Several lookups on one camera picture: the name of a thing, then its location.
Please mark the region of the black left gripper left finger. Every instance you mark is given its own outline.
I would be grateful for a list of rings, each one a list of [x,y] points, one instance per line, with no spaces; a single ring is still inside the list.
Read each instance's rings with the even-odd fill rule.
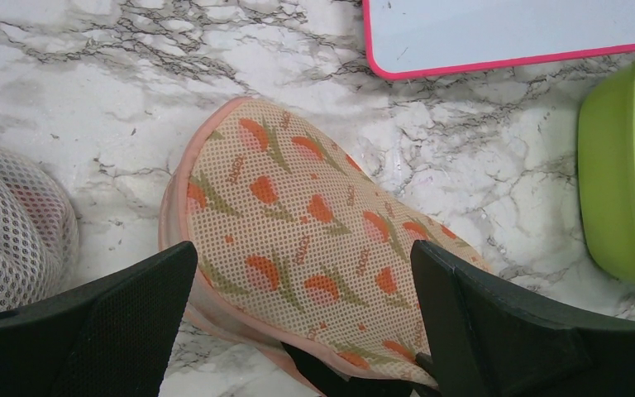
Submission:
[[[198,264],[181,242],[0,313],[0,396],[156,396]]]

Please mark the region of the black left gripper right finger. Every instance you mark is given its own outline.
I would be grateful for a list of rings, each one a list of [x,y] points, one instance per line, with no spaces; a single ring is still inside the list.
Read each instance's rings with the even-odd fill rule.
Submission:
[[[635,321],[560,303],[428,241],[411,250],[429,350],[445,396],[635,396]]]

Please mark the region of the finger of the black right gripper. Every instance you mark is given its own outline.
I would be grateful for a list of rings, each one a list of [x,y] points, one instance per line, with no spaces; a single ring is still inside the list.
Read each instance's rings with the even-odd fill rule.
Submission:
[[[438,396],[438,391],[430,386],[405,380],[375,380],[351,377],[348,380],[339,376],[322,361],[289,344],[282,344],[293,360],[298,372],[327,397],[347,396]]]

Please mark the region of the floral mesh laundry bag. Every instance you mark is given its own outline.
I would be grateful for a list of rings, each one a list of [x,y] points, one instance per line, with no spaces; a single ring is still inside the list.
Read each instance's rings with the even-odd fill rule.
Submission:
[[[236,98],[193,135],[160,205],[159,244],[192,242],[198,328],[257,348],[310,388],[287,347],[340,375],[435,387],[410,251],[430,241],[487,270],[305,119]]]

